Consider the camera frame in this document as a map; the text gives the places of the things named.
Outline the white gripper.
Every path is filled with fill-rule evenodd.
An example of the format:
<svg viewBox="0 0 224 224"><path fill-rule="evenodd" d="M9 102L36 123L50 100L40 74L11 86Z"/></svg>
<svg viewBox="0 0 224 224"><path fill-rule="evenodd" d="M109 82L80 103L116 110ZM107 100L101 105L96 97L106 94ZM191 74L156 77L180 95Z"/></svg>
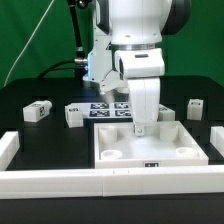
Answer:
<svg viewBox="0 0 224 224"><path fill-rule="evenodd" d="M117 50L114 68L100 82L100 96L106 104L115 102L113 90L127 93L129 89L129 108L136 136L143 136L145 128L157 122L160 102L158 76L164 73L161 49Z"/></svg>

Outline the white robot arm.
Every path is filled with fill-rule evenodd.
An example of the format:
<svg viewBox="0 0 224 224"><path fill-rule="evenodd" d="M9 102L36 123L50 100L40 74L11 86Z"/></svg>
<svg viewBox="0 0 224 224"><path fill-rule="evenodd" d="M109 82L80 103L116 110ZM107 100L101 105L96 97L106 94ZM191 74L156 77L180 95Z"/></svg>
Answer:
<svg viewBox="0 0 224 224"><path fill-rule="evenodd" d="M134 133L158 119L160 77L165 63L160 43L190 17L191 0L92 0L93 48L86 79L107 103L116 91L129 97Z"/></svg>

